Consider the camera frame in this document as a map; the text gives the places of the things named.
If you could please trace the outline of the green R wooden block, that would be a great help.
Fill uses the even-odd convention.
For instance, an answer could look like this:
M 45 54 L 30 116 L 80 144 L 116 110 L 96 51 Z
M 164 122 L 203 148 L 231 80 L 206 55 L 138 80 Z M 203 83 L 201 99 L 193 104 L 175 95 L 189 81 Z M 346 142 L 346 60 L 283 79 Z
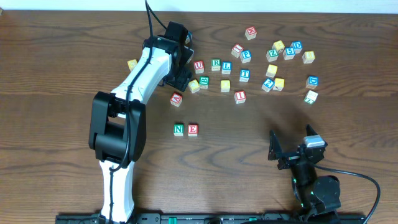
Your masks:
M 211 59 L 211 71 L 220 71 L 221 70 L 221 59 L 220 58 L 213 58 Z

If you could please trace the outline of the green N wooden block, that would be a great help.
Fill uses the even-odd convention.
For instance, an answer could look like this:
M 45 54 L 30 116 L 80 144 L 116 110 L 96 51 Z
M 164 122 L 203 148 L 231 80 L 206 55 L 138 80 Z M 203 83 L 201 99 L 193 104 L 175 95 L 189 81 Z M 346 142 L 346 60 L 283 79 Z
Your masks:
M 184 135 L 184 125 L 174 124 L 174 136 L 183 136 L 183 135 Z

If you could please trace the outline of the red E wooden block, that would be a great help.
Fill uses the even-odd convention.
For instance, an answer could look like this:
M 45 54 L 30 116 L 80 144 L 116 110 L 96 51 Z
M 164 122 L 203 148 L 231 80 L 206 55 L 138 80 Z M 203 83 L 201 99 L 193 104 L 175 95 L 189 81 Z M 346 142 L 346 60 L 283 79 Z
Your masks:
M 198 125 L 197 124 L 189 124 L 187 133 L 188 133 L 189 137 L 197 137 L 198 136 Z

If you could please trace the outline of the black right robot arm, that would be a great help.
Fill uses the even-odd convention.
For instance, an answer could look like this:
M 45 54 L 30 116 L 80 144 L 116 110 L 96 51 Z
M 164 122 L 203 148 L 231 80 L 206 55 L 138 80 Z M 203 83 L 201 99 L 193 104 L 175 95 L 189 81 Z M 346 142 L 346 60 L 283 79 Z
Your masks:
M 315 164 L 324 158 L 327 142 L 308 124 L 303 144 L 295 152 L 283 152 L 275 132 L 270 131 L 268 159 L 278 161 L 279 170 L 292 172 L 292 188 L 302 209 L 296 219 L 307 222 L 310 217 L 335 212 L 341 207 L 340 181 L 333 175 L 319 176 Z

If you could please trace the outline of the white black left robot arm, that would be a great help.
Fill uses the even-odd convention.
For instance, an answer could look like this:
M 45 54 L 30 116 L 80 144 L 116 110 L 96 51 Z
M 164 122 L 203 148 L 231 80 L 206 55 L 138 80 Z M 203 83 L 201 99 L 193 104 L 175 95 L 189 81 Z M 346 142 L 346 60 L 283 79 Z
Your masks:
M 142 55 L 111 93 L 98 92 L 91 110 L 89 147 L 103 172 L 103 223 L 127 223 L 134 211 L 135 162 L 146 143 L 146 104 L 159 82 L 184 91 L 192 76 L 185 66 L 194 54 L 185 40 L 165 36 L 145 40 Z

